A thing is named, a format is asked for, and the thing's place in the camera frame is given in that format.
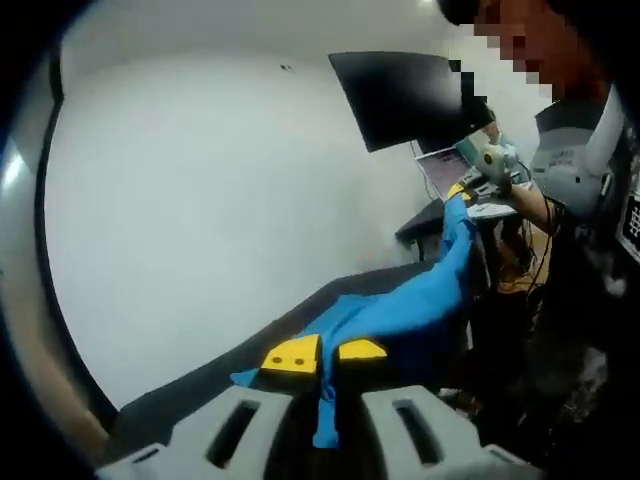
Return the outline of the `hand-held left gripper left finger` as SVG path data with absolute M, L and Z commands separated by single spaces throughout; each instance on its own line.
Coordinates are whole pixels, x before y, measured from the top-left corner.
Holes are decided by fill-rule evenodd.
M 99 479 L 263 479 L 294 396 L 233 385 Z

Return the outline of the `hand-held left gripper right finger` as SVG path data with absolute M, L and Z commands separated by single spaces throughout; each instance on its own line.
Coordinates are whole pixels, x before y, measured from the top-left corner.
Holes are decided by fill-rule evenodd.
M 354 340 L 336 352 L 341 479 L 541 479 L 535 466 L 482 445 L 470 420 L 420 385 L 399 386 L 387 352 Z

